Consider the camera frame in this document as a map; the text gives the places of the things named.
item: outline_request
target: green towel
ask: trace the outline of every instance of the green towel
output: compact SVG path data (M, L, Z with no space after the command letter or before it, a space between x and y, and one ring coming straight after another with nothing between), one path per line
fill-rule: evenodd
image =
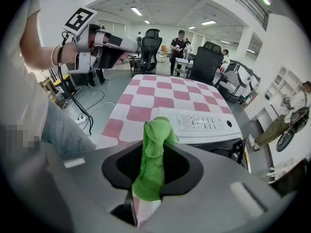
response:
M160 199L164 185L163 143L178 142L169 120L157 117L144 124L140 173L133 183L134 194L145 201Z

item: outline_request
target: power strip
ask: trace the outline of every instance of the power strip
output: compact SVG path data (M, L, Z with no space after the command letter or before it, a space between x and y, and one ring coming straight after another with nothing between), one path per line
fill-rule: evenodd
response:
M84 116L84 117L82 117L81 119L77 119L77 120L75 121L75 123L79 125L79 124L81 124L81 123L86 122L86 120L87 120L87 117Z

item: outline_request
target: railing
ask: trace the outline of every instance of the railing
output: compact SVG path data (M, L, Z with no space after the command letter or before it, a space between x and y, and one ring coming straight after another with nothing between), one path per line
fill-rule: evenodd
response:
M269 14L256 0L235 0L250 12L266 30Z

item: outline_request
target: jeans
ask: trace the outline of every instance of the jeans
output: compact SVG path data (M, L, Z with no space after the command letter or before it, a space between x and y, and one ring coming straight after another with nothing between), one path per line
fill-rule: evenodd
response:
M51 100L41 141L51 143L59 154L95 150L96 147L79 126Z

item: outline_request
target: mesh chair back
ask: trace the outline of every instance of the mesh chair back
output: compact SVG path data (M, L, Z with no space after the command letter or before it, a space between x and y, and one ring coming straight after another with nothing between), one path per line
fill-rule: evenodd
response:
M223 59L224 57L221 54L204 47L198 47L195 64L191 69L189 78L212 85L215 72Z
M157 65L156 53L161 46L161 37L145 36L141 41L140 66L146 71L155 69Z
M212 43L210 41L207 41L204 45L203 48L209 49L213 51L214 53L221 54L222 53L222 48L215 43Z

